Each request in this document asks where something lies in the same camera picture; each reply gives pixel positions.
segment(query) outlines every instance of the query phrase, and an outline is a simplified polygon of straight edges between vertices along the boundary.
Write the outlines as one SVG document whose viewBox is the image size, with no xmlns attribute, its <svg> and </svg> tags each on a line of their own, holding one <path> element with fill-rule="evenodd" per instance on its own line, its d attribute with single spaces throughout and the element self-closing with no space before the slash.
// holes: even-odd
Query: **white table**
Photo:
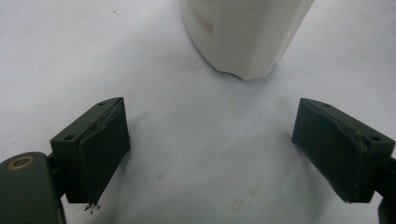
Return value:
<svg viewBox="0 0 396 224">
<path fill-rule="evenodd" d="M 63 198 L 69 224 L 377 223 L 378 194 L 342 202 L 290 137 L 305 97 L 396 139 L 396 2 L 315 2 L 270 76 L 243 81 L 200 55 L 179 0 L 6 0 L 0 92 L 1 161 L 124 97 L 131 153 L 100 210 Z"/>
</svg>

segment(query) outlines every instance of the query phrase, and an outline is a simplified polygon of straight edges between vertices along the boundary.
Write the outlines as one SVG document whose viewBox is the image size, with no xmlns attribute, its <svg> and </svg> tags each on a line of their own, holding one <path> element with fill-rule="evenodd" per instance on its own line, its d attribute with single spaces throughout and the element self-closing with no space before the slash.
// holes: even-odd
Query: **white cylindrical object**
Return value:
<svg viewBox="0 0 396 224">
<path fill-rule="evenodd" d="M 242 79 L 271 72 L 314 0 L 183 0 L 197 48 L 219 71 Z"/>
</svg>

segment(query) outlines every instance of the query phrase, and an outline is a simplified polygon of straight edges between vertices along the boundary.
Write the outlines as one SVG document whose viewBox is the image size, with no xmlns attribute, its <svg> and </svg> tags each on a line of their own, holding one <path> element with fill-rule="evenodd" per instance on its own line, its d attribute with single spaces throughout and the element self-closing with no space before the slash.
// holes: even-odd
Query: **white surface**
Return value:
<svg viewBox="0 0 396 224">
<path fill-rule="evenodd" d="M 183 0 L 194 44 L 221 72 L 267 76 L 282 58 L 314 0 Z"/>
<path fill-rule="evenodd" d="M 132 153 L 100 210 L 64 203 L 68 223 L 376 223 L 380 197 L 343 203 L 290 136 L 307 97 L 396 139 L 395 11 L 317 1 L 273 72 L 242 81 L 198 53 L 178 0 L 1 1 L 1 160 L 50 153 L 123 96 Z"/>
</svg>

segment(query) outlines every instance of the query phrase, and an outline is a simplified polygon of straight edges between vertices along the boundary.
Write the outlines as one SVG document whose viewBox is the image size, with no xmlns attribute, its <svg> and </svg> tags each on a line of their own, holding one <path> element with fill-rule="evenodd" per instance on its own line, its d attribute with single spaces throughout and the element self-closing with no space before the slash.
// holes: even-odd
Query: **screw hole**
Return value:
<svg viewBox="0 0 396 224">
<path fill-rule="evenodd" d="M 74 136 L 73 134 L 69 134 L 69 135 L 67 135 L 67 136 L 64 138 L 64 140 L 69 141 L 69 140 L 72 140 L 74 137 L 75 137 L 75 136 Z"/>
<path fill-rule="evenodd" d="M 370 139 L 376 142 L 381 141 L 381 138 L 377 137 L 377 136 L 370 136 Z"/>
<path fill-rule="evenodd" d="M 33 156 L 20 157 L 14 161 L 11 161 L 7 168 L 8 170 L 20 170 L 26 166 L 29 166 L 34 160 L 35 158 Z"/>
</svg>

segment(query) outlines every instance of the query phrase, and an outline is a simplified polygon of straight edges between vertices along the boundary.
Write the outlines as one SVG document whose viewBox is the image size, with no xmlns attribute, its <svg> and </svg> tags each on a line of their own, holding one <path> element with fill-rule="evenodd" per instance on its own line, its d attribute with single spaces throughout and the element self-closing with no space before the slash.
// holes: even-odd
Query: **white bottle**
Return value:
<svg viewBox="0 0 396 224">
<path fill-rule="evenodd" d="M 285 53 L 314 0 L 183 0 L 192 40 L 219 71 L 264 77 Z"/>
</svg>

